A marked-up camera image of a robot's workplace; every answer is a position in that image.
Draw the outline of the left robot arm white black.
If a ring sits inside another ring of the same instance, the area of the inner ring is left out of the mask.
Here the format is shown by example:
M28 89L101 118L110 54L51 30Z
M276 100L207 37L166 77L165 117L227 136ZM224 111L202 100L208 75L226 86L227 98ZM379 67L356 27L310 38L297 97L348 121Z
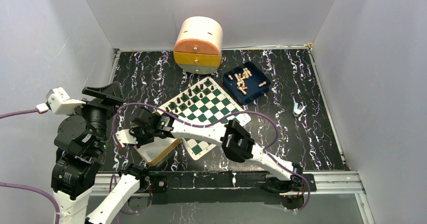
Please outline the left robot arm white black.
M120 181L103 202L87 214L89 197L102 164L98 159L105 150L107 122L124 103L119 82L104 87L85 87L84 95L92 100L71 99L62 88L49 91L49 109L66 115L57 129L54 145L56 164L52 170L51 188L59 206L57 223L112 223L128 198L150 187L146 170L130 165L119 172Z

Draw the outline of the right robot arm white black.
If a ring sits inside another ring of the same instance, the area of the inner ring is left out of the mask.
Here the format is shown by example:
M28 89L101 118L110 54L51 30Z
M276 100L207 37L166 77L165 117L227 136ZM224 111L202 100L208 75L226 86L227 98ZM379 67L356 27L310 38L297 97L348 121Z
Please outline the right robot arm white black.
M202 124L195 120L185 121L167 111L160 115L143 108L143 114L133 120L134 126L118 132L116 136L121 145L134 144L137 147L149 145L156 138L206 141L220 146L230 161L248 161L270 172L284 183L284 192L303 188L309 193L311 189L309 181L303 176L303 167L285 161L268 152L266 147L257 144L240 123L229 119L237 114L235 112L223 117L227 120L226 124L222 124L220 119L210 124Z

